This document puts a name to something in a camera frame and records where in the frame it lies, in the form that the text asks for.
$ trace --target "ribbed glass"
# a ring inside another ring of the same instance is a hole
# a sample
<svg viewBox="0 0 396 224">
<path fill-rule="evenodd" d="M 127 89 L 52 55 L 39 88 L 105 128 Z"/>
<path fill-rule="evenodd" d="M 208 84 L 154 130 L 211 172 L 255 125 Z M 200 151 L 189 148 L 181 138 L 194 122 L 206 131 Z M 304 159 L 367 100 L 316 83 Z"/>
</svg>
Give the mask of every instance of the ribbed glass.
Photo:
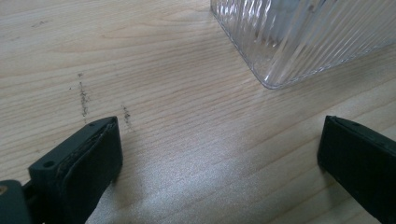
<svg viewBox="0 0 396 224">
<path fill-rule="evenodd" d="M 269 89 L 396 42 L 396 0 L 211 0 L 211 8 Z"/>
</svg>

